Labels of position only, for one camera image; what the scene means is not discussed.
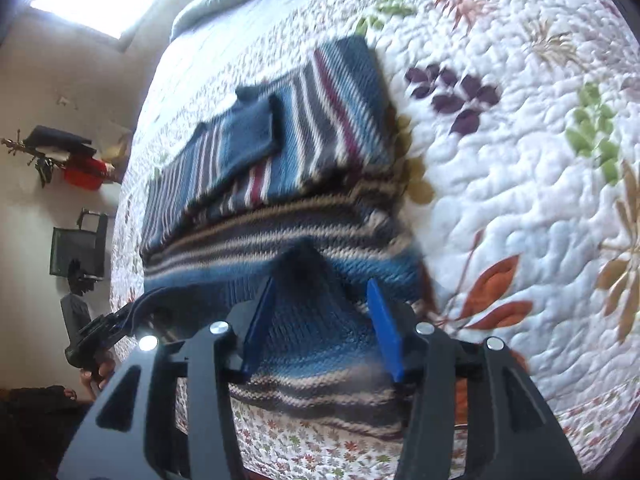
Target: person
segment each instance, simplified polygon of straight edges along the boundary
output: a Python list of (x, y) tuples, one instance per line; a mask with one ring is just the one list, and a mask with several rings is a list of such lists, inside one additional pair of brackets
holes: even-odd
[[(66, 332), (69, 336), (69, 344), (76, 345), (82, 327), (91, 322), (89, 306), (82, 298), (86, 292), (94, 290), (94, 280), (86, 276), (86, 271), (81, 267), (80, 261), (74, 259), (69, 263), (66, 279), (70, 292), (60, 300), (62, 316), (65, 319)], [(109, 351), (100, 351), (95, 356), (99, 364), (96, 381), (90, 370), (80, 370), (80, 383), (85, 388), (91, 400), (96, 399), (97, 391), (102, 390), (115, 369), (115, 360)]]

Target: hand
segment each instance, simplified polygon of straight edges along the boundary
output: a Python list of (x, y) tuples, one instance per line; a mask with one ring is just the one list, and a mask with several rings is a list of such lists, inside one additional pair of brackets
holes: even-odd
[[(111, 354), (111, 352), (102, 352), (99, 356), (96, 356), (96, 360), (100, 363), (100, 367), (98, 368), (98, 375), (100, 375), (101, 379), (97, 386), (99, 390), (102, 390), (109, 382), (109, 379), (111, 379), (113, 371), (116, 367), (116, 362), (113, 360), (113, 354)], [(90, 370), (80, 370), (80, 383), (89, 393), (89, 397), (91, 400), (95, 400), (96, 398), (95, 391), (91, 386), (94, 382), (95, 381)]]

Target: chair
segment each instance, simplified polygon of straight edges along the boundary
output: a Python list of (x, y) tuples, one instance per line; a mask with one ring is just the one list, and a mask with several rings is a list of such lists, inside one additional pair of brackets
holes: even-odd
[[(98, 217), (98, 228), (95, 231), (82, 229), (82, 221), (86, 215)], [(82, 209), (78, 218), (78, 229), (53, 228), (49, 274), (67, 277), (71, 260), (79, 260), (86, 277), (97, 282), (104, 278), (104, 253), (107, 241), (109, 216)]]

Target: floral quilt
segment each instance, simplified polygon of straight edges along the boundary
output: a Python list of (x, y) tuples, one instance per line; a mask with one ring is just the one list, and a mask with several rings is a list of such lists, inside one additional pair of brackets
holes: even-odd
[[(463, 340), (503, 338), (593, 468), (640, 401), (640, 47), (610, 0), (312, 0), (210, 66), (151, 131), (151, 101), (188, 76), (175, 61), (192, 51), (178, 38), (122, 187), (112, 308), (143, 292), (148, 181), (195, 125), (238, 84), (353, 33), (375, 50), (397, 111), (401, 215), (424, 253), (432, 321)], [(401, 450), (236, 401), (234, 418), (245, 465), (273, 479), (392, 478)], [(452, 475), (465, 438), (456, 433)]]

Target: bed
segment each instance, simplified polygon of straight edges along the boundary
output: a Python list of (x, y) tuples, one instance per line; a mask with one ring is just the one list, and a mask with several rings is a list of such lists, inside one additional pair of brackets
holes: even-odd
[[(247, 0), (185, 28), (140, 113), (114, 229), (112, 309), (143, 293), (148, 183), (198, 122), (228, 108), (238, 85), (360, 34), (396, 108), (401, 216), (431, 278), (431, 320), (463, 340), (503, 338), (582, 468), (596, 467), (640, 401), (640, 48), (612, 1)], [(119, 357), (133, 344), (120, 342)], [(393, 477), (401, 442), (233, 408), (252, 471)], [(456, 432), (452, 474), (465, 437)]]

